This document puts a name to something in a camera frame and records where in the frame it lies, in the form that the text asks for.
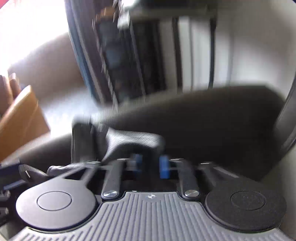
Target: white logo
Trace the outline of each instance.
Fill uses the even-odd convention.
[[[147,197],[150,198],[150,199],[153,199],[153,198],[155,198],[156,196],[155,196],[153,193],[151,193],[151,194],[149,194]]]

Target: brown cardboard object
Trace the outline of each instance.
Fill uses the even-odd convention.
[[[0,162],[19,147],[49,131],[38,100],[29,85],[0,119]]]

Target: silver bolt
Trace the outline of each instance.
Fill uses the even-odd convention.
[[[117,195],[118,195],[118,192],[114,190],[106,191],[103,193],[104,197],[109,197],[109,198],[116,197]]]
[[[197,190],[187,190],[184,194],[186,197],[197,197],[200,193]]]

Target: gray ribbed plate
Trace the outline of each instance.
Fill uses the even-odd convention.
[[[82,241],[82,240],[292,240],[279,229],[243,234],[215,223],[199,202],[181,199],[176,192],[126,192],[112,202],[104,202],[85,225],[69,232],[40,233],[24,228],[13,240]]]

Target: screw head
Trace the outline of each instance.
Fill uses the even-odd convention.
[[[103,196],[107,198],[113,198],[113,197],[116,197],[117,195],[118,195],[118,192],[114,190],[106,191],[103,193]]]
[[[184,194],[186,197],[197,197],[200,193],[197,190],[187,190]]]

